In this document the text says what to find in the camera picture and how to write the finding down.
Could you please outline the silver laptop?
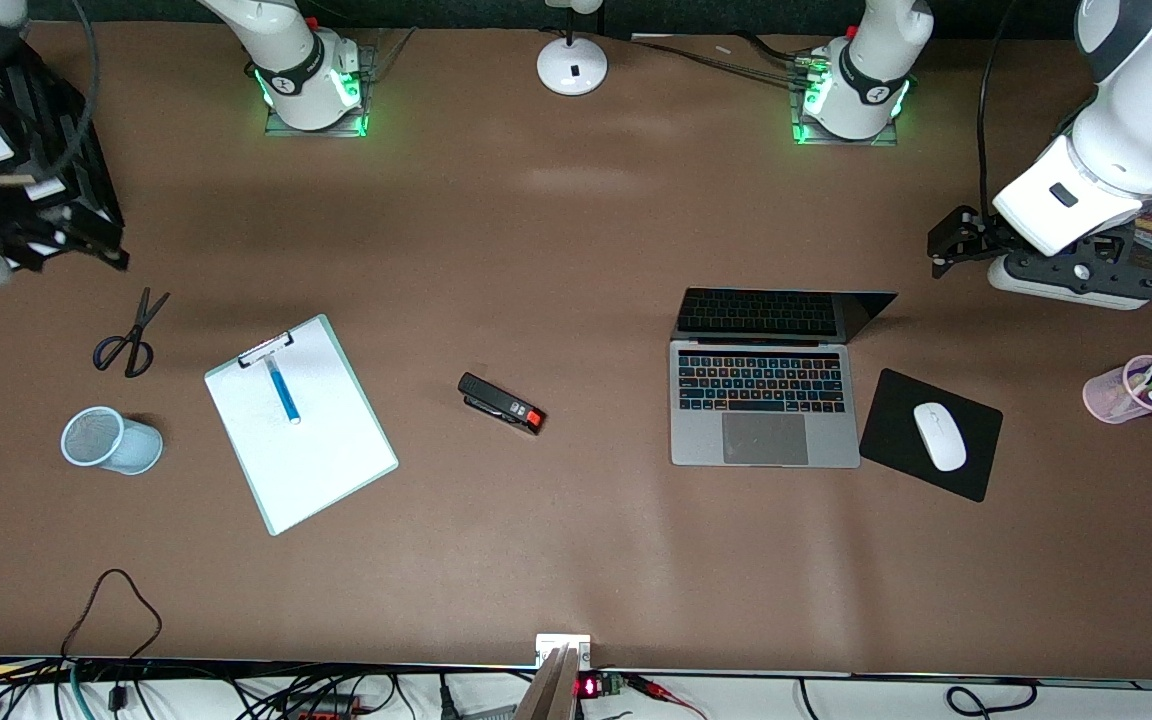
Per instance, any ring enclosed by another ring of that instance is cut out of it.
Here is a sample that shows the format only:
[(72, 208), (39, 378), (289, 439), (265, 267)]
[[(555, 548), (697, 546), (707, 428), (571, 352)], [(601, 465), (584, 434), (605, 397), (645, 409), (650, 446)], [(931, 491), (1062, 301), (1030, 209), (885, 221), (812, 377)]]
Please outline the silver laptop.
[(858, 468), (849, 344), (893, 300), (687, 288), (669, 342), (673, 464)]

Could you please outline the blue marker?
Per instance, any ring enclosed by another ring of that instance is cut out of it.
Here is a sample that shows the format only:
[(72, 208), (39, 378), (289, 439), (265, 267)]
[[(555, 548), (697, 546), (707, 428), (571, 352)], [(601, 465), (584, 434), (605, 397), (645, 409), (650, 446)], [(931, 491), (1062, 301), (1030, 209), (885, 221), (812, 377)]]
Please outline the blue marker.
[(273, 357), (266, 357), (264, 361), (266, 370), (268, 370), (271, 382), (273, 382), (274, 389), (276, 391), (276, 397), (279, 397), (280, 406), (285, 411), (285, 419), (291, 425), (298, 425), (302, 420), (296, 401), (291, 396), (291, 387), (285, 381), (285, 374), (282, 369), (276, 364)]

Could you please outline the black stacked paper tray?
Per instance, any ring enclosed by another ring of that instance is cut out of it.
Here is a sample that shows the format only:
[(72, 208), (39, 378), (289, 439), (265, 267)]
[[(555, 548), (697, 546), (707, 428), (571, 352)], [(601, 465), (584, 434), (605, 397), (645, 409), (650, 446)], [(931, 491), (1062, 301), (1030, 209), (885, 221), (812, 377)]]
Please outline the black stacked paper tray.
[(1, 217), (3, 258), (15, 225), (118, 223), (126, 228), (92, 105), (32, 47), (0, 59), (0, 172), (61, 176), (71, 200), (36, 217)]

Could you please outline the black scissors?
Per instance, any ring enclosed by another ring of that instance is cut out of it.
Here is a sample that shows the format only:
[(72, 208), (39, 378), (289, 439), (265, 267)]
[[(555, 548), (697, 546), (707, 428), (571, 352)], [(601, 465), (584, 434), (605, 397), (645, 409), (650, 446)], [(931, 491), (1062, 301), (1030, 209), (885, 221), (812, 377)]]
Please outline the black scissors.
[(137, 313), (134, 316), (131, 328), (123, 334), (111, 334), (96, 344), (92, 353), (92, 364), (100, 372), (109, 369), (114, 361), (127, 353), (124, 378), (132, 379), (147, 372), (156, 359), (156, 351), (152, 344), (145, 341), (147, 324), (152, 323), (156, 314), (170, 300), (170, 293), (164, 293), (156, 302), (150, 302), (151, 288), (143, 288), (141, 301), (138, 301)]

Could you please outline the pink translucent pen cup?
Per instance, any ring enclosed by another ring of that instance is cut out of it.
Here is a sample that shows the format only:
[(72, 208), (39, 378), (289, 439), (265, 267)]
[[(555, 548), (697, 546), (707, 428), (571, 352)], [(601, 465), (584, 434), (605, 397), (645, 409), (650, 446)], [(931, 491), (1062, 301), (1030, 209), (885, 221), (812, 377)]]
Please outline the pink translucent pen cup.
[(1123, 366), (1089, 379), (1082, 397), (1094, 419), (1106, 424), (1123, 424), (1152, 416), (1152, 389), (1146, 382), (1152, 355), (1138, 355)]

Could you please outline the white computer mouse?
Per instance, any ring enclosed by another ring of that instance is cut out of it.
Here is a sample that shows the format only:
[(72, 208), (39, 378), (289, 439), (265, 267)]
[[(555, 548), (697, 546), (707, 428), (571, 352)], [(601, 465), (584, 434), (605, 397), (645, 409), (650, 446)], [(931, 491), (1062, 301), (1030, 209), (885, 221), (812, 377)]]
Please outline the white computer mouse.
[(956, 471), (967, 464), (967, 444), (946, 406), (925, 402), (915, 406), (911, 415), (929, 460), (938, 471)]

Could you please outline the black mouse pad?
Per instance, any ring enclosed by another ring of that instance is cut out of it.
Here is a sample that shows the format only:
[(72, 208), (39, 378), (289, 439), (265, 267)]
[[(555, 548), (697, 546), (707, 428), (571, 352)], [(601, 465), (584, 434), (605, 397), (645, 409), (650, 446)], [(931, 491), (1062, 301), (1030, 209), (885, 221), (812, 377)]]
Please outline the black mouse pad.
[[(967, 444), (963, 468), (938, 471), (929, 460), (914, 420), (914, 407), (925, 402), (937, 402), (952, 411)], [(886, 367), (879, 374), (861, 435), (861, 456), (980, 503), (986, 498), (1002, 424), (1005, 414), (995, 407)]]

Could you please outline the light blue mesh pen cup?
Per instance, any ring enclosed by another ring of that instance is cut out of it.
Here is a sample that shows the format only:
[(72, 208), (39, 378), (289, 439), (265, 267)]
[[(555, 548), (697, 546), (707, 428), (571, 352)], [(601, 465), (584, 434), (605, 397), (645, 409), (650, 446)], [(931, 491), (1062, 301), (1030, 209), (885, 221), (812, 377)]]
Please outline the light blue mesh pen cup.
[(61, 456), (78, 468), (99, 468), (134, 477), (156, 465), (164, 450), (159, 430), (108, 406), (88, 407), (65, 424)]

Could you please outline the white round lamp base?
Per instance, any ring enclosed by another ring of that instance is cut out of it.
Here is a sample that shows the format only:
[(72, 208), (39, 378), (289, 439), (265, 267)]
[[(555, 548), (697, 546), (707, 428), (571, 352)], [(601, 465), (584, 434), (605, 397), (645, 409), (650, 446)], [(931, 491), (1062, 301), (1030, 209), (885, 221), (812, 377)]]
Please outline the white round lamp base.
[(602, 85), (609, 69), (602, 47), (576, 33), (576, 15), (594, 15), (604, 0), (544, 0), (564, 12), (564, 28), (556, 40), (545, 45), (536, 59), (536, 73), (554, 94), (590, 94)]

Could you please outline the black stapler with red tip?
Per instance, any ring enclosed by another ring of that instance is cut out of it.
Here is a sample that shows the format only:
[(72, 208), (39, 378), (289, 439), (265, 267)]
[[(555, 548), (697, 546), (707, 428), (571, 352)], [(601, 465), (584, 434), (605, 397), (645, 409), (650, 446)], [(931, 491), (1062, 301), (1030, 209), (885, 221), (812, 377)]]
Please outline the black stapler with red tip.
[(460, 378), (457, 389), (467, 406), (531, 435), (538, 435), (547, 420), (547, 415), (539, 407), (470, 372)]

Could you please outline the white small box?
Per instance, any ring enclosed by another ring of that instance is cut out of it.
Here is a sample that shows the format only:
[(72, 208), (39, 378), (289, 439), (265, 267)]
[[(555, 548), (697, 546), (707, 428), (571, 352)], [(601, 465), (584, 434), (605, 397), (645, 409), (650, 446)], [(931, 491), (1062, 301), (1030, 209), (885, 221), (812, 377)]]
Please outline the white small box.
[(573, 647), (579, 655), (579, 670), (591, 670), (591, 637), (589, 634), (541, 632), (535, 638), (535, 667), (539, 669), (553, 650)]

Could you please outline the wooden bars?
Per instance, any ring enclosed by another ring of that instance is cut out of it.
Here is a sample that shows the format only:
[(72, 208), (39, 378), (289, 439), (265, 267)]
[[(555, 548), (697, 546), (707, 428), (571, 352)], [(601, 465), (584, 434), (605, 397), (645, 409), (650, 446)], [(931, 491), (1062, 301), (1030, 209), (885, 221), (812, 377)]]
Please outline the wooden bars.
[(511, 720), (575, 720), (581, 657), (579, 644), (550, 647)]

